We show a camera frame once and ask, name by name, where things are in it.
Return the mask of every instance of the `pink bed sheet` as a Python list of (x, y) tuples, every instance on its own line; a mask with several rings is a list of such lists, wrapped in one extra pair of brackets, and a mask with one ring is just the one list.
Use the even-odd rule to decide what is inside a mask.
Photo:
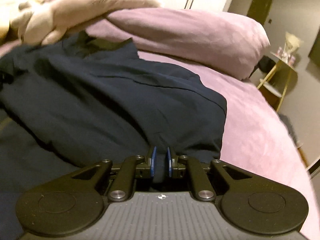
[(221, 159), (301, 192), (309, 204), (301, 233), (310, 240), (319, 240), (319, 209), (309, 175), (287, 128), (256, 87), (197, 63), (142, 51), (139, 56), (187, 68), (198, 74), (206, 87), (227, 99)]

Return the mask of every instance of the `gray gripper base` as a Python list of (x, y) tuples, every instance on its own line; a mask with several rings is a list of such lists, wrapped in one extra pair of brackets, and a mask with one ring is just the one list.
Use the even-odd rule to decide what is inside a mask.
[[(21, 240), (257, 240), (226, 222), (215, 205), (194, 200), (189, 192), (136, 192), (112, 203), (93, 226), (72, 236), (48, 238), (24, 234)], [(305, 240), (298, 232), (273, 240)]]

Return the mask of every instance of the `navy blue fabric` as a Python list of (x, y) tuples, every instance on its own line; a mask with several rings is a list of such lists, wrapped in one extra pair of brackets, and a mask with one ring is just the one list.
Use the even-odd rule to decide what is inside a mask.
[(14, 119), (10, 140), (0, 142), (1, 193), (102, 159), (145, 155), (150, 145), (158, 149), (154, 182), (165, 176), (169, 146), (201, 162), (220, 157), (222, 95), (183, 67), (139, 59), (130, 40), (116, 50), (94, 41), (79, 33), (49, 46), (23, 45), (0, 59), (0, 104)]

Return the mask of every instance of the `metal screw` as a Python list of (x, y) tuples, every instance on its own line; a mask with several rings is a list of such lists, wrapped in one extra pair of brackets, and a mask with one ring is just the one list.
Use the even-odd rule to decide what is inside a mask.
[(200, 198), (212, 198), (214, 196), (213, 192), (210, 191), (210, 190), (201, 190), (199, 193), (198, 193), (198, 196)]
[(110, 197), (120, 199), (125, 197), (125, 192), (122, 190), (115, 190), (110, 193)]

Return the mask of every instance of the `plush toy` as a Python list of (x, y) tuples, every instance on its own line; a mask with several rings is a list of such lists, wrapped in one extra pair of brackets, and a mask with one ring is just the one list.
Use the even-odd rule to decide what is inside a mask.
[(6, 37), (11, 22), (24, 6), (31, 7), (43, 2), (44, 0), (0, 0), (0, 39)]
[(51, 44), (80, 23), (119, 9), (161, 7), (158, 0), (55, 0), (40, 7), (25, 9), (16, 18), (18, 36), (23, 43)]

